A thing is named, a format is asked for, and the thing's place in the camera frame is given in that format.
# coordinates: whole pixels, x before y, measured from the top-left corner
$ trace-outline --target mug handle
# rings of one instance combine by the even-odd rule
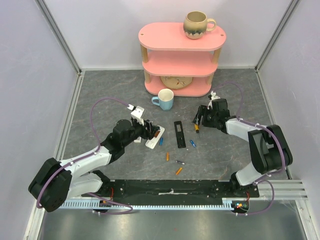
[[[214,23],[214,26],[211,27],[211,28],[210,28],[210,27],[207,27],[206,30],[207,30],[207,31],[212,31],[212,30],[214,30],[214,29],[216,28],[216,26],[217,26],[216,20],[214,20],[213,18],[208,18],[207,21],[208,21],[208,23],[213,22],[213,23]]]
[[[158,100],[158,101],[159,101],[159,97],[154,96],[153,98],[151,98],[151,102],[152,102],[154,105],[160,106],[160,103],[159,103],[159,102],[156,102],[155,100]]]

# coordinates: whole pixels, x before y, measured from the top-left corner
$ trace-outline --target white panel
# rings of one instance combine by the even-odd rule
[[[300,1],[260,76],[320,223],[320,1]]]
[[[0,33],[0,239],[21,240],[77,76],[35,1],[3,2]]]
[[[214,18],[227,40],[220,67],[255,66],[290,0],[46,0],[82,68],[141,68],[139,30],[183,22],[187,13]]]

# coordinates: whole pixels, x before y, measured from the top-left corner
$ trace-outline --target wooden post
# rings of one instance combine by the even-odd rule
[[[146,84],[151,83],[151,79],[150,79],[150,74],[146,72],[146,70],[144,70],[144,82]]]
[[[144,46],[142,46],[142,45],[140,45],[140,46],[141,46],[142,61],[144,63],[147,63],[148,62],[148,50]]]
[[[219,59],[219,56],[220,56],[220,52],[221,52],[221,47],[214,51],[214,54],[213,54],[213,57],[212,57],[212,61],[211,61],[213,64],[218,64],[218,59]]]
[[[207,85],[211,85],[212,79],[214,78],[215,73],[212,73],[210,76],[208,76],[208,79],[206,80]]]

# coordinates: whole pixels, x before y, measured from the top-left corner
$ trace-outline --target pink shelf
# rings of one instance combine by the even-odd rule
[[[222,47],[226,38],[225,31],[217,26],[199,39],[190,39],[185,35],[182,22],[150,23],[139,32],[142,46],[159,51],[214,51]]]
[[[159,91],[167,87],[162,83],[159,76],[150,75],[151,82],[144,83],[147,91],[153,95],[158,95]],[[181,89],[171,89],[175,96],[180,97],[202,97],[206,95],[211,85],[206,84],[208,77],[194,77],[190,85]]]
[[[218,64],[205,51],[151,51],[148,62],[142,62],[151,75],[177,77],[206,77],[213,74]]]

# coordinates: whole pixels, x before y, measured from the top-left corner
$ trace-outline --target mug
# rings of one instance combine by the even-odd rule
[[[168,88],[159,91],[158,96],[151,98],[153,104],[160,106],[162,110],[168,111],[174,104],[174,92]]]
[[[209,22],[213,22],[214,26],[207,27]],[[187,14],[183,23],[185,35],[190,39],[201,38],[206,31],[212,31],[216,28],[217,23],[214,19],[208,18],[201,11],[192,11]]]

